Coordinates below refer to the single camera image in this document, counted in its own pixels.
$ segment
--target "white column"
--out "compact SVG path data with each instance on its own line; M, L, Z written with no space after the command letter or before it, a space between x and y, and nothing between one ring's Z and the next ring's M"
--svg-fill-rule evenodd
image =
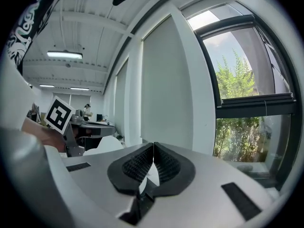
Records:
M216 118L211 78L203 52L187 20L173 4L168 9L179 32L190 75L193 104L192 150L212 155Z
M141 144L141 85L143 42L133 39L124 93L124 136L127 147Z

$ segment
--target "black rubber pad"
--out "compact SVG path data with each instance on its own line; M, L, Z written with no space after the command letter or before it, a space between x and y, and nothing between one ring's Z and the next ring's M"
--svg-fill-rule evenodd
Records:
M222 185L222 189L237 207L246 221L258 215L261 210L234 182Z
M77 165L70 165L70 166L67 166L67 170L68 172L71 172L71 171L77 171L77 170L80 170L80 169L83 169L83 168L87 168L91 166L88 162L84 162L84 163L80 163L80 164L77 164Z

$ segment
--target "fluorescent ceiling light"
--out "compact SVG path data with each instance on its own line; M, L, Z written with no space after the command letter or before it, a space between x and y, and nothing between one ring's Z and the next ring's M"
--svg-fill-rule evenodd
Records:
M67 58L73 58L73 59L82 59L82 54L75 53L75 52L48 51L47 55L49 57L67 57Z
M77 90L90 90L90 89L86 89L86 88L75 88L75 87L71 87L71 89L77 89Z
M40 87L55 88L53 85L40 85Z

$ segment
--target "person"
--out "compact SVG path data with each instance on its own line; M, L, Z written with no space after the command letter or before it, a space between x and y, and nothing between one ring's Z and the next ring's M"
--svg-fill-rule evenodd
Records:
M13 30L11 31L6 46L5 51L6 55L1 58L1 61L4 65L4 74L2 75L4 79L6 76L10 77L10 81L14 81L11 77L14 76L16 80L19 80L20 75L18 76L17 68L22 63L22 60L24 58L24 55L28 51L29 47L32 44L33 38L37 36L46 26L48 22L48 18L50 13L52 12L52 4L54 0L36 0L34 3L29 5L25 11L22 13L19 20L16 22ZM24 107L26 107L26 104L21 103L21 98L24 95L24 91L27 91L27 88L24 87L22 89L18 89L18 91L15 91L11 86L9 86L9 82L7 81L7 84L4 88L1 90L4 92L1 94L1 98L5 98L9 95L14 95L15 97L7 97L11 102L14 103L16 107L19 107L20 113L24 112ZM38 117L38 111L35 107L32 107L31 116L34 116L36 113L36 116ZM12 121L8 117L3 118L0 120L0 126L2 127L14 127L16 129L21 129L24 132L27 132L29 134L32 134L36 136L43 145L50 145L54 146L58 149L59 152L65 152L65 141L63 136L57 132L54 129L44 127L40 124L38 124L37 117L36 121L33 121L32 119L35 119L35 117L28 118L26 115L24 115L25 120L22 119L21 116L15 116L15 121ZM74 136L78 135L78 130L73 129Z
M39 106L37 106L35 103L32 104L32 109L28 111L27 117L31 119L32 121L40 124L41 123L41 117L39 113Z
M84 113L84 120L88 121L89 117L91 116L91 106L90 106L90 104L85 105L83 113Z

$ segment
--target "foliage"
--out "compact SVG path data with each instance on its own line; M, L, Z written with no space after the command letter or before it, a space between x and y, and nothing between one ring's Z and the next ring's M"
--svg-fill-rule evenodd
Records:
M216 76L221 99L257 95L254 75L249 70L248 62L245 58L242 60L235 50L233 53L236 58L233 71L224 56L224 66L218 62ZM218 119L214 156L226 161L261 161L258 159L262 139L259 126L259 117Z

